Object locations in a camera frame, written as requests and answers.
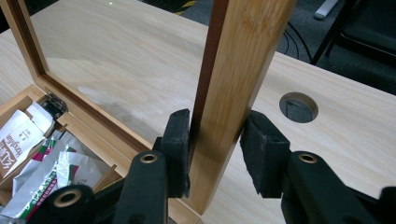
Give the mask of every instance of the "open lid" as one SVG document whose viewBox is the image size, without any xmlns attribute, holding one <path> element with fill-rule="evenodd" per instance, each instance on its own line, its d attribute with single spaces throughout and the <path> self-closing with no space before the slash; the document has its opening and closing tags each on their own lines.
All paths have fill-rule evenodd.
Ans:
<svg viewBox="0 0 396 224">
<path fill-rule="evenodd" d="M 193 110 L 185 203 L 202 214 L 294 3 L 216 1 L 206 47 L 205 26 L 139 1 L 62 0 L 32 17 L 23 0 L 1 7 L 35 84 L 64 100 L 86 132 L 114 142 L 107 153 L 124 168 L 151 148 L 172 112 Z"/>
</svg>

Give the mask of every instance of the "black chair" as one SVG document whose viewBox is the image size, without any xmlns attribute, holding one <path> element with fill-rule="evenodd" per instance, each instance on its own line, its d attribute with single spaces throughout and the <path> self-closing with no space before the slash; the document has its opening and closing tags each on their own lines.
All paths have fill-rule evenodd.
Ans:
<svg viewBox="0 0 396 224">
<path fill-rule="evenodd" d="M 316 64 L 337 45 L 396 66 L 396 1 L 345 0 L 340 13 L 315 54 Z"/>
</svg>

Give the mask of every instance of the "hinge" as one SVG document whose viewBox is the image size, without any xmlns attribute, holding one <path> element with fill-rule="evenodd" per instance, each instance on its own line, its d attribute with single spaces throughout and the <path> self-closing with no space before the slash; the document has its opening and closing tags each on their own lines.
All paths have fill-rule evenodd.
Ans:
<svg viewBox="0 0 396 224">
<path fill-rule="evenodd" d="M 49 92 L 46 94 L 47 100 L 41 103 L 41 106 L 47 110 L 54 119 L 58 119 L 62 114 L 68 111 L 67 104 L 58 96 Z"/>
</svg>

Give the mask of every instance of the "yellow and black striped tape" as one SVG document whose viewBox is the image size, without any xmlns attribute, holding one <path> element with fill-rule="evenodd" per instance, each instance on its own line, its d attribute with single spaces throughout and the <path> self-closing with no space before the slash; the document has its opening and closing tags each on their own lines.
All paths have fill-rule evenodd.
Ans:
<svg viewBox="0 0 396 224">
<path fill-rule="evenodd" d="M 180 16 L 187 8 L 191 7 L 192 5 L 195 4 L 196 1 L 189 1 L 186 4 L 184 4 L 183 7 L 181 7 L 178 11 L 175 12 L 178 16 Z"/>
</svg>

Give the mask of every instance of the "table surface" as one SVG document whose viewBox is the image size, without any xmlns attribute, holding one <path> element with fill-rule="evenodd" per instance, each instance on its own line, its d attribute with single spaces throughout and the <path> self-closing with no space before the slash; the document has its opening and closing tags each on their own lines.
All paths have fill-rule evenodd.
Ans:
<svg viewBox="0 0 396 224">
<path fill-rule="evenodd" d="M 152 143 L 173 111 L 192 110 L 207 27 L 137 1 L 63 0 L 32 18 L 49 70 Z M 0 104 L 32 83 L 10 31 L 0 35 Z M 296 123 L 280 98 L 309 95 L 318 116 Z M 253 109 L 319 154 L 350 187 L 377 197 L 396 185 L 396 97 L 276 53 Z M 204 223 L 284 223 L 257 195 L 239 146 Z"/>
</svg>

